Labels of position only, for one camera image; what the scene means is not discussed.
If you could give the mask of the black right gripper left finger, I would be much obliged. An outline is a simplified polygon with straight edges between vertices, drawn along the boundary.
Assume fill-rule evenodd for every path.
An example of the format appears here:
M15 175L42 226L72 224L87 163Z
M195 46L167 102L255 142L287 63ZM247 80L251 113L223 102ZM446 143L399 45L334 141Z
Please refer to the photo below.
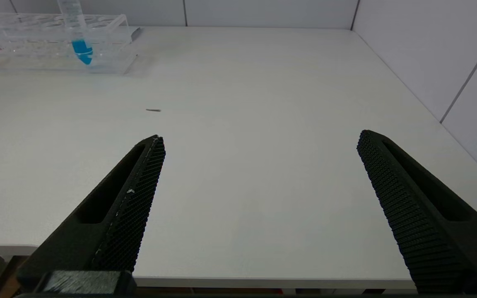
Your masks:
M20 267L21 287L54 271L132 273L165 157L162 137L137 143Z

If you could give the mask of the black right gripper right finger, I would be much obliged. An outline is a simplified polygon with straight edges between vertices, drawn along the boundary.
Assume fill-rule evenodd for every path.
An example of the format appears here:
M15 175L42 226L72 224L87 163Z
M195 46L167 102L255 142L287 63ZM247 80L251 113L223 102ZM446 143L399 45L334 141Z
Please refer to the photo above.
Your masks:
M358 155L419 293L477 293L477 211L384 135Z

